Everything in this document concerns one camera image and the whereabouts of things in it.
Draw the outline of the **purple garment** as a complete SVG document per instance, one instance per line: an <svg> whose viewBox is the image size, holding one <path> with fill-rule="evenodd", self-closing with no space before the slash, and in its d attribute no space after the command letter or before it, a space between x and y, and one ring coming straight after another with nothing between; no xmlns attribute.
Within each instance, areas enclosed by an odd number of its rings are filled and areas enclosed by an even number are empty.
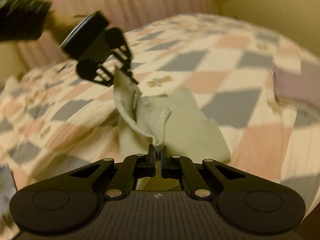
<svg viewBox="0 0 320 240"><path fill-rule="evenodd" d="M273 92L279 99L289 99L319 110L319 67L300 73L278 67L272 69Z"/></svg>

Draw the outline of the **light green garment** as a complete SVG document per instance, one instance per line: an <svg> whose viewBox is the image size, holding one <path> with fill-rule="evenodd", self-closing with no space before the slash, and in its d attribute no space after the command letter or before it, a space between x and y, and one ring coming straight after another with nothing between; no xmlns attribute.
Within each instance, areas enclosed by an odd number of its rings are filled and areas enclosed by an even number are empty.
<svg viewBox="0 0 320 240"><path fill-rule="evenodd" d="M192 93L181 88L172 94L142 96L138 86L116 69L113 99L119 114L122 156L167 149L168 155L189 157L195 163L214 159L228 163L231 153L216 121L207 118Z"/></svg>

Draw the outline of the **patchwork checkered quilt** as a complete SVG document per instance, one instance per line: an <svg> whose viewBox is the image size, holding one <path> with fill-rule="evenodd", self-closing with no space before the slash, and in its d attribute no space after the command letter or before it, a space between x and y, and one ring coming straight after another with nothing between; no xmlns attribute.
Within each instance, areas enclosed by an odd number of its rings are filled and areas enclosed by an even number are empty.
<svg viewBox="0 0 320 240"><path fill-rule="evenodd" d="M144 96L189 90L218 124L231 165L319 203L319 122L273 96L274 67L302 74L319 57L289 38L231 18L178 15L129 31ZM27 73L1 104L1 163L18 187L94 162L122 161L113 90L80 79L76 62Z"/></svg>

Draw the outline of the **pink curtain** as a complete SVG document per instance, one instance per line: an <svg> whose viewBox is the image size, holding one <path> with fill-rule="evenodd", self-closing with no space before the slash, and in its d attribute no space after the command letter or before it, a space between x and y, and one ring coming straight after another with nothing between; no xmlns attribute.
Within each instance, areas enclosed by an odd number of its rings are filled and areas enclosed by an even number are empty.
<svg viewBox="0 0 320 240"><path fill-rule="evenodd" d="M213 0L49 0L52 9L67 16L101 10L111 25L123 31L189 12L217 14ZM1 42L1 71L6 75L66 60L53 39L44 33L38 41Z"/></svg>

